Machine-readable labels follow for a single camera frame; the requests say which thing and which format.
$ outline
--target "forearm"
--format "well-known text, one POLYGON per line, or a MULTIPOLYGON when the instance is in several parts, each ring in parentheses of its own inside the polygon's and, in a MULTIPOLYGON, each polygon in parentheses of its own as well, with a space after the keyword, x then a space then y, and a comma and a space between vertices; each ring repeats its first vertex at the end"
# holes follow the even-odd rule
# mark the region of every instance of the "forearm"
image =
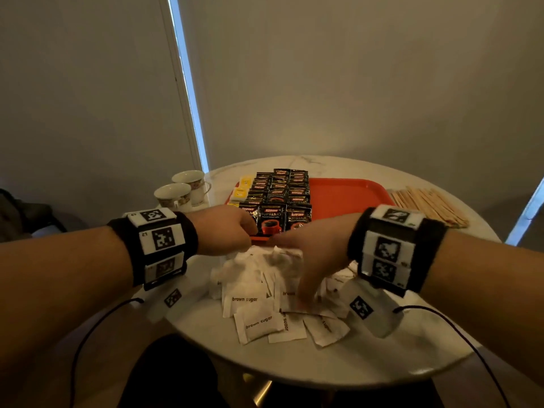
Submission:
POLYGON ((448 231, 420 295, 539 383, 544 254, 448 231))
POLYGON ((0 369, 52 343, 132 287, 110 227, 0 245, 0 369))

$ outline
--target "black cable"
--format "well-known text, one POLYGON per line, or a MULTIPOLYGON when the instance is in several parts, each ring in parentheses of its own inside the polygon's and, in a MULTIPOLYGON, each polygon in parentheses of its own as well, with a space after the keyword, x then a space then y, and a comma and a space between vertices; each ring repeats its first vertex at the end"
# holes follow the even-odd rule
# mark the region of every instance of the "black cable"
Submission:
POLYGON ((125 306, 127 303, 131 302, 138 302, 138 303, 144 303, 144 300, 135 297, 133 299, 127 299, 126 301, 123 301, 119 303, 117 306, 115 306, 113 309, 110 309, 108 312, 105 313, 103 317, 99 319, 97 323, 94 324, 94 326, 87 332, 87 335, 83 338, 79 346, 77 347, 76 354, 73 356, 72 361, 72 370, 70 372, 70 408, 73 408, 74 403, 76 402, 76 367, 77 367, 77 360, 79 358, 79 354, 81 353, 81 350, 83 349, 83 346, 85 345, 85 342, 87 342, 87 339, 89 339, 89 336, 94 332, 94 330, 112 313, 117 311, 121 306, 125 306))
POLYGON ((484 357, 482 357, 480 355, 480 352, 478 352, 478 350, 476 349, 476 347, 466 338, 465 335, 463 335, 461 333, 461 331, 459 331, 459 329, 457 329, 455 327, 455 325, 453 324, 452 321, 450 321, 448 318, 446 318, 444 315, 442 315, 440 312, 438 311, 435 311, 434 309, 432 308, 428 308, 426 306, 420 306, 420 305, 406 305, 406 306, 399 306, 398 308, 395 308, 393 309, 393 313, 399 313, 400 311, 403 311, 405 309, 425 309, 426 311, 429 311, 429 312, 432 312, 433 314, 435 315, 438 315, 440 316, 443 320, 445 320, 449 326, 451 326, 453 328, 453 330, 455 332, 457 332, 457 334, 463 338, 465 340, 465 342, 468 344, 468 346, 470 346, 472 348, 472 350, 474 351, 474 353, 478 356, 478 358, 480 358, 480 361, 482 364, 484 364, 484 367, 485 369, 487 370, 487 372, 489 373, 489 375, 491 376, 491 379, 493 379, 493 382, 495 383, 495 385, 497 386, 497 389, 499 390, 500 392, 500 396, 503 397, 503 400, 504 400, 504 404, 507 406, 507 408, 510 408, 510 403, 508 402, 508 399, 507 399, 507 396, 504 394, 504 391, 503 389, 501 388, 500 384, 499 384, 499 381, 497 381, 497 378, 495 378, 495 375, 493 374, 493 371, 491 370, 491 368, 489 367, 489 365, 485 362, 485 359, 484 357))

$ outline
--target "white teacup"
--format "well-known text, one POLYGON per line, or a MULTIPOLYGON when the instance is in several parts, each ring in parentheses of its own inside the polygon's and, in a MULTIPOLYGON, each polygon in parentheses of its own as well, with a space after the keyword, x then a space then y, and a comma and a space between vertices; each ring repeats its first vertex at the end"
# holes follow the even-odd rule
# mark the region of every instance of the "white teacup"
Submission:
POLYGON ((193 206, 191 201, 191 186, 186 183, 170 183, 159 187, 153 195, 163 208, 173 212, 190 212, 193 206))
POLYGON ((212 184, 204 180, 204 172, 200 170, 187 170, 172 176, 174 183, 187 183, 191 186, 191 203, 200 205, 204 201, 204 195, 210 191, 212 184))

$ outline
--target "hand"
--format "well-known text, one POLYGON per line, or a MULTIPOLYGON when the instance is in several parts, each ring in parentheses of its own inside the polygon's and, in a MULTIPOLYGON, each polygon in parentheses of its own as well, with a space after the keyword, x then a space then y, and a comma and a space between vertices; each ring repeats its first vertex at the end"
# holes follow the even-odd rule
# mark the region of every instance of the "hand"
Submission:
POLYGON ((257 233, 251 215, 235 206, 214 206, 186 216, 199 236, 198 254, 220 256, 245 251, 251 246, 249 236, 257 233))
POLYGON ((293 247, 303 252, 303 275, 296 293, 311 303, 323 278, 349 265, 348 240, 361 213, 316 220, 298 229, 278 233, 267 245, 293 247))

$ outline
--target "wall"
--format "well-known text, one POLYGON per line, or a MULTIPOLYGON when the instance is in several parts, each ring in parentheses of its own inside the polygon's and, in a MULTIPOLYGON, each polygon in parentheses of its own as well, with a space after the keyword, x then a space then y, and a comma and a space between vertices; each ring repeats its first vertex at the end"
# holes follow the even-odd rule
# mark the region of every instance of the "wall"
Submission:
POLYGON ((368 160, 483 209, 544 176, 544 0, 180 0, 210 169, 368 160))
POLYGON ((198 165, 159 0, 1 0, 0 51, 0 187, 95 226, 198 165))

